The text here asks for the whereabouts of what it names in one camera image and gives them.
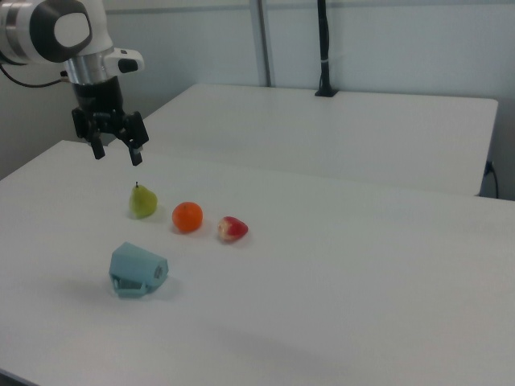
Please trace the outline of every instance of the black cable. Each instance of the black cable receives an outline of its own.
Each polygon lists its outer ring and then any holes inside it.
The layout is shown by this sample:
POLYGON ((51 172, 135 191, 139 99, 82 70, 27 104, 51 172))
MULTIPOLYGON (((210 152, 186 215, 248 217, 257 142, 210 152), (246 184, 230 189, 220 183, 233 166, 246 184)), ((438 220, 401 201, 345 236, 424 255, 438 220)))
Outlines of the black cable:
POLYGON ((9 75, 6 71, 6 69, 3 67, 3 64, 0 64, 0 71, 2 71, 3 75, 7 76, 7 79, 9 79, 10 81, 15 82, 16 84, 18 84, 20 86, 28 87, 28 88, 43 88, 43 87, 53 86, 54 84, 58 84, 58 83, 62 82, 62 80, 59 79, 59 80, 54 80, 53 82, 45 83, 45 84, 26 84, 26 83, 20 82, 19 80, 16 80, 11 75, 9 75))
POLYGON ((496 170, 493 168, 492 165, 492 173, 493 173, 493 179, 496 182, 496 199, 499 198, 499 184, 497 183, 497 173, 496 170))
POLYGON ((487 161, 486 166, 484 167, 484 176, 486 177, 487 175, 490 174, 490 172, 492 172, 493 180, 496 183, 496 199, 498 199, 499 198, 499 183, 497 181, 497 173, 496 173, 495 168, 493 167, 493 162, 487 161))

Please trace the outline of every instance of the table surface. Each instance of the table surface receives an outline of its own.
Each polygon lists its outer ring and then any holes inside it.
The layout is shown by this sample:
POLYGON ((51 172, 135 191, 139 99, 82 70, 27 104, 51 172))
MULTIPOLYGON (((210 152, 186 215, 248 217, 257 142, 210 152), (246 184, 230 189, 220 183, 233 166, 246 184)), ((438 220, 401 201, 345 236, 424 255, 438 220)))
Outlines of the table surface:
POLYGON ((61 142, 0 181, 0 368, 42 386, 515 380, 515 206, 61 142), (128 212, 135 181, 159 197, 128 212), (181 235, 192 200, 203 226, 181 235), (222 216, 249 234, 216 238, 222 216), (168 259, 122 300, 124 241, 168 259))
POLYGON ((496 101, 477 98, 362 92, 319 98, 312 90, 198 84, 145 120, 144 148, 476 195, 496 110, 496 101))

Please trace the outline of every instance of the black pole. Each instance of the black pole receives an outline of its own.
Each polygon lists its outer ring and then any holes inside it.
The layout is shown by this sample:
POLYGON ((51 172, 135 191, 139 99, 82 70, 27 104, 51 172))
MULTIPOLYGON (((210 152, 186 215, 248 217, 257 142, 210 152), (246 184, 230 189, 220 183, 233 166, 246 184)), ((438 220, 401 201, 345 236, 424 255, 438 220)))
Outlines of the black pole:
POLYGON ((338 92, 331 87, 331 78, 329 76, 329 24, 326 13, 325 0, 318 0, 319 8, 319 34, 320 34, 320 67, 322 75, 320 76, 319 91, 316 92, 318 97, 333 97, 338 92))

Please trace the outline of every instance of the blue mug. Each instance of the blue mug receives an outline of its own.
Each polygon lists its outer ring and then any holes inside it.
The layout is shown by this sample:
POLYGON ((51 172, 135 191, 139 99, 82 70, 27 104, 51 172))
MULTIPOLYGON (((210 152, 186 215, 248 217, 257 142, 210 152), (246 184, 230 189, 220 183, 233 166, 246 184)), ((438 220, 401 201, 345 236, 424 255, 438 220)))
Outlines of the blue mug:
POLYGON ((168 261, 136 245, 123 243, 113 252, 109 275, 118 296, 139 298, 164 283, 168 261))

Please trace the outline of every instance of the green pear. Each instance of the green pear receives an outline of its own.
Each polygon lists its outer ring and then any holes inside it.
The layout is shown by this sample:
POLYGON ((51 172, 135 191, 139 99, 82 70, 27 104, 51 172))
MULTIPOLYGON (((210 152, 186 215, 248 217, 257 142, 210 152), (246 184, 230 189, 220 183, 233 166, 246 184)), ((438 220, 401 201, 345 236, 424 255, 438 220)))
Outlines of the green pear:
POLYGON ((136 186, 132 188, 129 207, 130 211, 133 212, 138 219, 150 216, 158 207, 158 197, 153 191, 149 191, 143 185, 136 183, 136 186))

